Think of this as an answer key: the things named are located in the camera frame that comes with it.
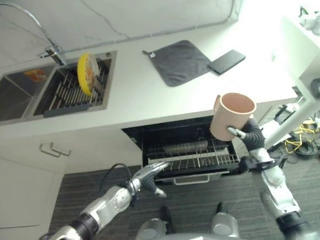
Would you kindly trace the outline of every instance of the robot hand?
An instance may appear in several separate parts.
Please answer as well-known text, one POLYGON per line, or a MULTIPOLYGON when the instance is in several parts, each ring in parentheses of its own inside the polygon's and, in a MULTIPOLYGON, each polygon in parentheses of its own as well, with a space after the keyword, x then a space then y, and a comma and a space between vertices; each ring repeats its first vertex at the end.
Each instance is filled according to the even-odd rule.
POLYGON ((160 161, 149 164, 137 171, 128 182, 131 195, 134 196, 141 188, 165 198, 167 194, 155 184, 155 176, 169 165, 168 162, 160 161))
POLYGON ((227 130, 229 133, 239 137, 243 141, 250 155, 258 162, 263 163, 271 161, 271 158, 265 149, 265 137, 254 118, 250 118, 241 130, 232 126, 229 126, 227 130))
POLYGON ((265 147, 265 138, 254 118, 250 118, 241 130, 232 126, 228 127, 227 130, 232 135, 242 139, 249 152, 265 147))

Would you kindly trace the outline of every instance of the wire rack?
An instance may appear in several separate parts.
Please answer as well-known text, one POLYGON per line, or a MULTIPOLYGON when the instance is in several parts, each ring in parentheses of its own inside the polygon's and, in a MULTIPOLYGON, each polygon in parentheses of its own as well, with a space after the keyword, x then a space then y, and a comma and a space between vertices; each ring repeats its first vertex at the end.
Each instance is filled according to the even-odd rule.
POLYGON ((200 137, 196 142, 149 148, 146 155, 149 163, 170 162, 164 171, 222 167, 239 162, 237 155, 230 153, 230 144, 212 137, 200 137))
POLYGON ((85 104, 90 106, 101 105, 107 84, 105 75, 108 74, 109 70, 103 63, 100 63, 99 72, 100 75, 95 78, 91 96, 84 94, 82 91, 74 70, 69 70, 66 74, 63 74, 64 79, 59 82, 48 111, 85 104))

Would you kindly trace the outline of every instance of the floor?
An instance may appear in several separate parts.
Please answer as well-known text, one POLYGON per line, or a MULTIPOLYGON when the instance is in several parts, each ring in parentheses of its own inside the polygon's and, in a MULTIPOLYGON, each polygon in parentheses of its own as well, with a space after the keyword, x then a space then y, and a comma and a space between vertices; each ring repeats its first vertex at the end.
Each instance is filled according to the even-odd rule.
MULTIPOLYGON (((273 157, 281 152, 277 150, 273 157)), ((131 167, 135 172, 139 167, 131 167)), ((286 182, 302 209, 306 219, 316 229, 320 228, 320 159, 299 159, 289 156, 283 170, 286 182)), ((50 231, 55 232, 69 224, 99 194, 99 184, 105 170, 67 174, 63 177, 54 209, 50 231)), ((123 183, 127 173, 116 168, 105 183, 105 189, 123 183)), ((283 239, 274 219, 265 211, 255 190, 249 173, 222 176, 216 181, 204 184, 174 186, 163 185, 168 197, 160 198, 149 192, 142 192, 134 207, 118 214, 103 229, 96 240, 133 240, 140 226, 157 217, 159 208, 166 205, 171 210, 177 232, 208 231, 211 219, 220 201, 228 204, 229 213, 239 224, 240 236, 244 239, 283 239)))

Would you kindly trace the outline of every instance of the plate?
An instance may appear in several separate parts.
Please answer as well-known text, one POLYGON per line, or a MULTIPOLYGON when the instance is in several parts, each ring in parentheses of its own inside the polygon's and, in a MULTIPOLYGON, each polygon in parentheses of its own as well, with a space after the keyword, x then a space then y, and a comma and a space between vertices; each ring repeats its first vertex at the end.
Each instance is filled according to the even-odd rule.
POLYGON ((95 80, 100 75, 97 60, 92 54, 85 53, 79 58, 77 75, 82 91, 86 95, 91 96, 92 90, 95 87, 95 80))

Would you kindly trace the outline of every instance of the sink basin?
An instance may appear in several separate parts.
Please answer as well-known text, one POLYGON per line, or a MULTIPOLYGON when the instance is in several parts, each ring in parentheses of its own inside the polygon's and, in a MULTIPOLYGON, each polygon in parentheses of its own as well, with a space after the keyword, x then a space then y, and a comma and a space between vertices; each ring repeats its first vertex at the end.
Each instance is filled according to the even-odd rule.
POLYGON ((67 65, 46 65, 0 78, 0 125, 107 108, 117 52, 95 55, 100 76, 91 96, 77 76, 78 58, 67 65))
POLYGON ((0 122, 28 115, 54 66, 26 69, 0 78, 0 122))

